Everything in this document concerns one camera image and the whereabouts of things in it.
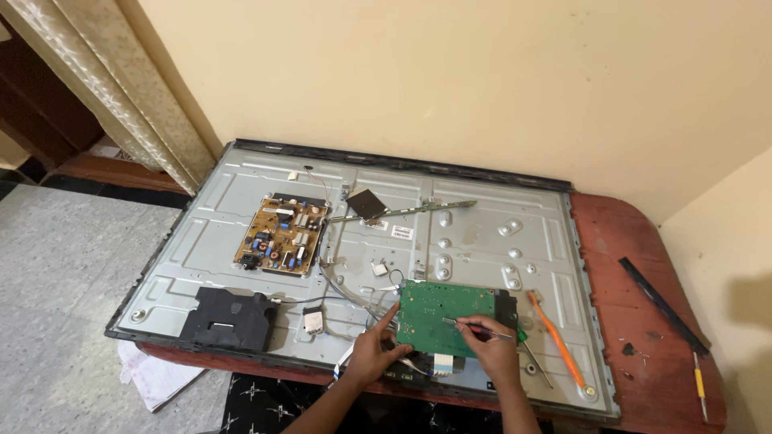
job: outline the floor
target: floor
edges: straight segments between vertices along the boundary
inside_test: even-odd
[[[118,381],[108,319],[179,209],[17,185],[0,200],[0,432],[218,430],[230,373],[158,414]]]

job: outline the wall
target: wall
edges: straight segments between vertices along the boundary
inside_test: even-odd
[[[15,169],[27,161],[29,154],[12,138],[0,131],[0,169]]]
[[[731,432],[772,432],[772,150],[662,224],[725,383]]]
[[[770,146],[766,0],[120,3],[220,143],[568,179],[654,222]]]

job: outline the label sticker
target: label sticker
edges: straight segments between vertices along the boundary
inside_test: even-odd
[[[403,228],[402,226],[393,226],[391,236],[402,239],[413,239],[413,229]]]
[[[359,224],[362,226],[367,226],[368,228],[380,229],[382,231],[386,230],[386,228],[388,227],[388,222],[384,222],[383,220],[376,220],[375,224],[373,225],[368,225],[367,223],[364,222],[364,220],[360,220]]]

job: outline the power supply board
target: power supply board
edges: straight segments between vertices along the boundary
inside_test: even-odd
[[[442,321],[466,315],[495,317],[495,291],[448,285],[426,280],[403,280],[399,299],[398,344],[411,344],[416,351],[477,358],[461,333]]]
[[[233,262],[244,270],[308,274],[326,214],[304,199],[263,199]]]

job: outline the red table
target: red table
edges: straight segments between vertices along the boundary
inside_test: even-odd
[[[722,432],[726,427],[726,406],[716,363],[710,356],[700,361],[708,408],[709,422],[706,424],[697,397],[694,360],[689,345],[617,263],[618,259],[627,256],[686,325],[700,335],[657,229],[639,210],[617,199],[573,193],[571,204],[582,245],[580,253],[586,262],[593,290],[591,298],[598,310],[606,343],[604,356],[611,367],[617,389],[615,399],[622,413],[620,424],[606,426],[635,432]],[[622,354],[627,343],[649,356],[645,358],[646,364],[640,354]],[[143,347],[155,357],[206,368],[319,385],[332,378],[329,371],[320,369],[276,368],[216,354],[192,353],[152,344]],[[499,409],[495,401],[433,395],[393,381],[379,381],[367,391]],[[577,423],[603,425],[579,420]]]

